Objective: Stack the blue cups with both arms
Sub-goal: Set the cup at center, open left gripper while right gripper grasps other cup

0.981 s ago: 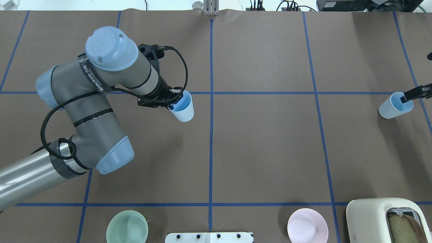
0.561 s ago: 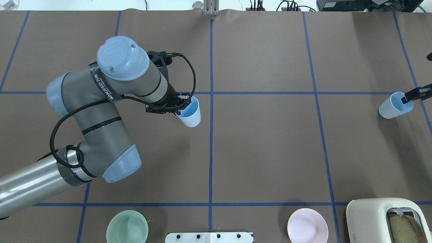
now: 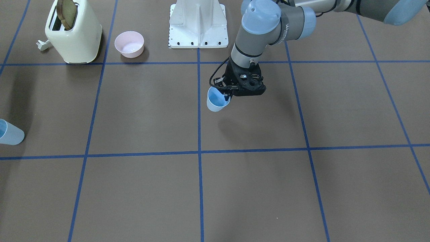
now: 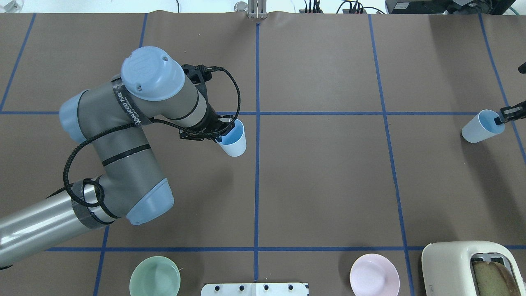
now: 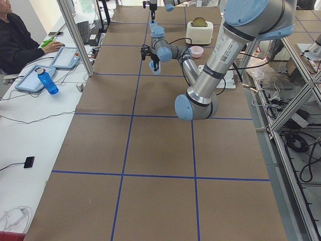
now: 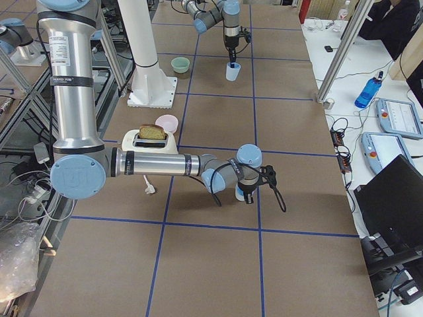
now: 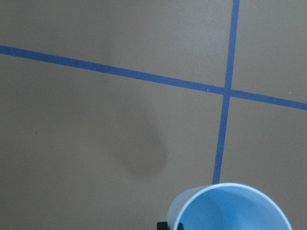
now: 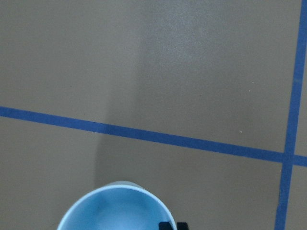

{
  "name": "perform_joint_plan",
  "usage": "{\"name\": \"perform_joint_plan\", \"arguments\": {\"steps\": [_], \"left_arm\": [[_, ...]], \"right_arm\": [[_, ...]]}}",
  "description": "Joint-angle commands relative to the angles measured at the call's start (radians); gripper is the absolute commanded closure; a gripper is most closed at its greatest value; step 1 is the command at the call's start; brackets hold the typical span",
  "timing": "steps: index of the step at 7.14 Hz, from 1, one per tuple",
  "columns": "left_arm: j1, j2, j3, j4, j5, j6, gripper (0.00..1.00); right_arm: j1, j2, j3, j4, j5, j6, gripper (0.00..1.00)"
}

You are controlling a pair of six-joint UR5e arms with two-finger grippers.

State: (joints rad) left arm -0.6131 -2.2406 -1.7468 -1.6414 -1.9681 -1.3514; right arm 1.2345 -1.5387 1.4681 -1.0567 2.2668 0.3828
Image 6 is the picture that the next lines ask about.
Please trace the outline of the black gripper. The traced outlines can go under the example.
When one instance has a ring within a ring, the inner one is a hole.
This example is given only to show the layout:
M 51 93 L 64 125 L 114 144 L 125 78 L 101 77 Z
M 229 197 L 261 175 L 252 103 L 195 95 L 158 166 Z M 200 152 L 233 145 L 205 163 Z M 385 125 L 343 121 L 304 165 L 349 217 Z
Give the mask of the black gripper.
M 244 192 L 245 203 L 254 203 L 253 193 L 258 187 L 259 175 L 253 173 L 237 183 Z
M 245 42 L 250 44 L 251 33 L 243 26 L 233 26 L 223 28 L 224 45 L 228 49 L 230 66 L 235 66 L 237 53 L 236 49 L 239 45 L 239 39 L 244 38 Z

